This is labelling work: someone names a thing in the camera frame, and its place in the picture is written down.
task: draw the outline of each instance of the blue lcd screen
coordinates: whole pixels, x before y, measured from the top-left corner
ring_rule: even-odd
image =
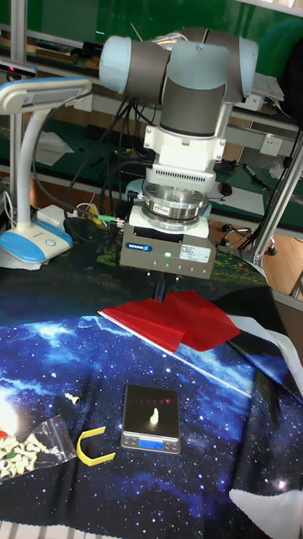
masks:
[[[161,450],[163,449],[163,443],[161,441],[139,439],[139,447],[145,447],[146,449]]]

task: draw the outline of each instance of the robotic arm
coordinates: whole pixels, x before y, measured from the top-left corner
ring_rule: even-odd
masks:
[[[122,264],[210,277],[207,193],[232,105],[251,93],[257,59],[252,41],[202,28],[154,41],[106,41],[101,83],[162,106],[160,125],[146,128],[144,145],[156,156],[146,171],[144,205],[133,207],[125,225]]]

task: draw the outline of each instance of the digital scale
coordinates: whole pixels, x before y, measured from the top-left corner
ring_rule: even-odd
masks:
[[[168,389],[129,385],[121,445],[164,453],[180,452],[178,394]]]

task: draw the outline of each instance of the plastic bag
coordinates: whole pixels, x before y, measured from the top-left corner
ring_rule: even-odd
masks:
[[[66,423],[57,415],[30,434],[0,438],[0,483],[39,468],[57,466],[75,456]]]

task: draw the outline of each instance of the galaxy print cloth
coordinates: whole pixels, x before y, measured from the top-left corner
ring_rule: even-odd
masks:
[[[117,451],[98,467],[74,459],[3,483],[0,520],[124,539],[266,537],[228,492],[235,483],[277,493],[300,475],[302,405],[283,386],[289,373],[279,354],[250,346],[247,355],[242,342],[167,354],[97,317],[0,328],[0,339],[0,430],[15,421],[18,431],[31,431],[62,414],[74,443],[83,430],[106,426],[82,444],[91,457]],[[253,358],[258,367],[264,360],[266,373]],[[271,364],[279,364],[281,385],[268,377]],[[178,392],[179,455],[120,447],[127,384]],[[77,406],[67,392],[81,398]],[[295,468],[282,476],[290,460]]]

